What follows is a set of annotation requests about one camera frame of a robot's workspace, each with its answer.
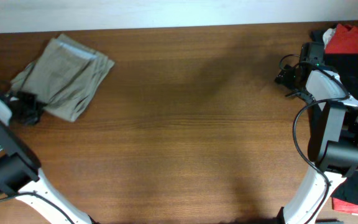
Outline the khaki shorts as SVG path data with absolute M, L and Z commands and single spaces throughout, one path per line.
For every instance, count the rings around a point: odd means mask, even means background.
M 61 34 L 13 78 L 11 90 L 35 94 L 46 112 L 74 122 L 114 64 L 107 55 Z

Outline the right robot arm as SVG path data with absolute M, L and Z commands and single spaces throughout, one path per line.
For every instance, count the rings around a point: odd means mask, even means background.
M 332 193 L 358 171 L 358 54 L 326 54 L 322 42 L 307 42 L 294 66 L 280 64 L 275 82 L 306 102 L 297 123 L 314 110 L 307 153 L 308 170 L 296 195 L 278 213 L 278 223 L 316 223 Z

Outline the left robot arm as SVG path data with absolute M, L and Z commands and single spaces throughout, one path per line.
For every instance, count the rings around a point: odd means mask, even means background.
M 17 199 L 50 223 L 94 223 L 46 178 L 39 158 L 10 129 L 10 121 L 36 124 L 44 104 L 35 94 L 5 93 L 0 88 L 0 202 Z

